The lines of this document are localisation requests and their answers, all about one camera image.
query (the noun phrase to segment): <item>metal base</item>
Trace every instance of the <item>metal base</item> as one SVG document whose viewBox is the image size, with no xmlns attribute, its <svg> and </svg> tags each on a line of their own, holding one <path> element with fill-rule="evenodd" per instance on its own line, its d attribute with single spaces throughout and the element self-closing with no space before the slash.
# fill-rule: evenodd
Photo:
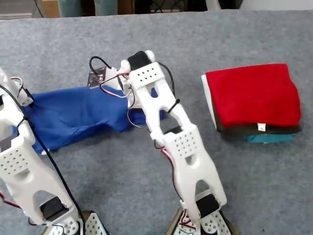
<svg viewBox="0 0 313 235">
<path fill-rule="evenodd" d="M 183 209 L 177 211 L 171 226 L 165 235 L 241 235 L 240 231 L 219 211 L 202 218 L 201 228 L 197 227 L 196 229 L 180 224 L 183 214 Z M 192 222 L 187 225 L 195 227 Z"/>
<path fill-rule="evenodd" d="M 108 235 L 96 213 L 93 211 L 83 211 L 83 216 L 86 221 L 86 235 Z M 77 235 L 83 234 L 83 226 L 80 225 L 80 227 L 80 232 L 77 232 Z M 65 235 L 67 234 L 67 229 L 69 228 L 63 228 L 61 226 L 47 227 L 42 235 Z"/>
</svg>

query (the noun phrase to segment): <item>white tag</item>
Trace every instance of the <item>white tag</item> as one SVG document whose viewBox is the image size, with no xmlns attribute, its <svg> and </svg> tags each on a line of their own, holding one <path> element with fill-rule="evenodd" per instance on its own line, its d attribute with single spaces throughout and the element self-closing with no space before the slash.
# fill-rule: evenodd
<svg viewBox="0 0 313 235">
<path fill-rule="evenodd" d="M 259 131 L 265 131 L 265 126 L 266 126 L 265 123 L 258 123 L 258 130 Z"/>
</svg>

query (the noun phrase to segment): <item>blue cloth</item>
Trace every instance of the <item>blue cloth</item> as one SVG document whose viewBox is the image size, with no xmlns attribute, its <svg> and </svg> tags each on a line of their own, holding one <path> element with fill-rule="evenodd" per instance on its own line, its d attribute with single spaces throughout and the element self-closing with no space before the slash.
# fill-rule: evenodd
<svg viewBox="0 0 313 235">
<path fill-rule="evenodd" d="M 265 135 L 252 135 L 245 136 L 244 140 L 250 143 L 277 143 L 283 141 L 290 141 L 294 137 L 294 134 L 288 135 L 275 135 L 275 134 L 265 134 Z"/>
<path fill-rule="evenodd" d="M 123 95 L 121 91 L 106 89 Z M 111 96 L 99 88 L 71 88 L 33 94 L 33 97 L 34 105 L 24 110 L 50 150 L 100 132 L 122 132 L 131 126 L 126 116 L 127 99 Z M 129 116 L 135 124 L 146 123 L 142 110 L 130 110 Z M 160 117 L 164 118 L 165 112 L 161 112 Z M 36 152 L 43 150 L 37 141 L 33 147 Z"/>
</svg>

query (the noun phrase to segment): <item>red towel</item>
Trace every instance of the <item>red towel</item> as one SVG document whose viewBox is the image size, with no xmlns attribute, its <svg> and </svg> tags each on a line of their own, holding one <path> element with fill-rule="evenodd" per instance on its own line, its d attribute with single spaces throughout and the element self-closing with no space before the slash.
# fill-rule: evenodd
<svg viewBox="0 0 313 235">
<path fill-rule="evenodd" d="M 212 101 L 225 128 L 265 123 L 296 126 L 300 100 L 286 64 L 269 64 L 206 73 Z"/>
</svg>

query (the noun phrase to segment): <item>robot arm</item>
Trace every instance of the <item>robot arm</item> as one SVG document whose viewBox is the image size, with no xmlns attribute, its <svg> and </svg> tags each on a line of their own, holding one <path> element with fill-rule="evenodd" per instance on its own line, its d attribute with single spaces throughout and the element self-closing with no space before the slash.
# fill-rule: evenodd
<svg viewBox="0 0 313 235">
<path fill-rule="evenodd" d="M 162 150 L 173 164 L 174 185 L 181 198 L 181 206 L 186 209 L 197 231 L 202 224 L 206 232 L 214 234 L 218 230 L 216 218 L 222 219 L 219 210 L 226 204 L 226 195 L 215 165 L 204 148 L 197 126 L 191 123 L 179 100 L 174 97 L 154 54 L 151 51 L 136 53 L 121 62 L 121 69 L 117 73 L 129 73 L 128 78 L 121 78 L 124 93 L 129 89 L 134 93 L 134 96 L 128 96 L 129 107 L 135 103 L 136 108 L 142 108 L 151 139 L 164 146 Z M 152 88 L 156 90 L 157 97 L 151 96 Z M 162 132 L 160 110 L 167 111 L 177 120 L 179 131 L 173 130 L 166 134 Z M 196 195 L 198 181 L 204 181 L 209 189 Z M 206 228 L 207 221 L 216 224 Z M 226 233 L 228 228 L 225 223 L 219 224 L 226 227 Z"/>
<path fill-rule="evenodd" d="M 60 177 L 46 166 L 32 148 L 35 137 L 28 121 L 7 89 L 19 105 L 26 106 L 33 100 L 20 84 L 7 78 L 0 69 L 0 177 L 5 182 L 14 201 L 35 224 L 61 225 L 67 235 L 76 234 L 80 221 L 78 211 L 69 197 Z M 8 136 L 11 126 L 18 128 L 17 136 Z M 34 195 L 46 191 L 56 197 L 36 205 Z"/>
</svg>

